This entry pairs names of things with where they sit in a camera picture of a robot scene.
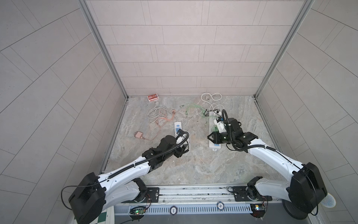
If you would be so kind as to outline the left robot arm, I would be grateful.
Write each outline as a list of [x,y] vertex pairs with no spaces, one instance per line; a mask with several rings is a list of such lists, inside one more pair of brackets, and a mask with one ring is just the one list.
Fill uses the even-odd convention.
[[156,148],[146,150],[135,161],[106,174],[87,174],[69,197],[70,210],[79,224],[89,224],[103,210],[126,201],[141,202],[147,186],[141,180],[171,156],[180,158],[189,151],[189,133],[179,129],[177,136],[167,135]]

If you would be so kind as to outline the colourful white power strip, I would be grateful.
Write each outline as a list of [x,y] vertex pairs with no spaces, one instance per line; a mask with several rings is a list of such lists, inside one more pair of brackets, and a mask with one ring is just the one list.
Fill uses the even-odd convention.
[[225,124],[223,122],[222,113],[210,112],[209,113],[209,148],[213,151],[221,149],[221,134],[225,133]]

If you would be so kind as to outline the pink charger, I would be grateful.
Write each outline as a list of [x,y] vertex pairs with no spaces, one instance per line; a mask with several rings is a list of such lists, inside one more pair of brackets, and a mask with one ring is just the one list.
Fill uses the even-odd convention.
[[140,131],[137,131],[135,134],[134,134],[135,138],[138,138],[138,139],[143,139],[143,133],[140,132]]

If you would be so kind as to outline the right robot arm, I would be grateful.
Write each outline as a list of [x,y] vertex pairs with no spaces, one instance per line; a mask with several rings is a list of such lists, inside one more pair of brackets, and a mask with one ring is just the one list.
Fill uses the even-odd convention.
[[285,210],[295,219],[304,219],[308,214],[317,215],[319,204],[335,206],[335,199],[327,192],[316,165],[294,160],[264,143],[257,135],[243,132],[241,123],[228,117],[226,110],[222,110],[213,123],[218,129],[208,135],[213,144],[225,144],[231,151],[251,154],[284,177],[283,181],[254,177],[246,187],[251,201],[265,196],[281,199]]

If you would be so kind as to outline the blue white power strip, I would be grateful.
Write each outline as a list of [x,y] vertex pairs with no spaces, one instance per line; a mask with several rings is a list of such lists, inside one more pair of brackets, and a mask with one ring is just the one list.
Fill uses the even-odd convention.
[[174,122],[174,134],[175,137],[178,136],[177,132],[182,128],[182,123],[180,121]]

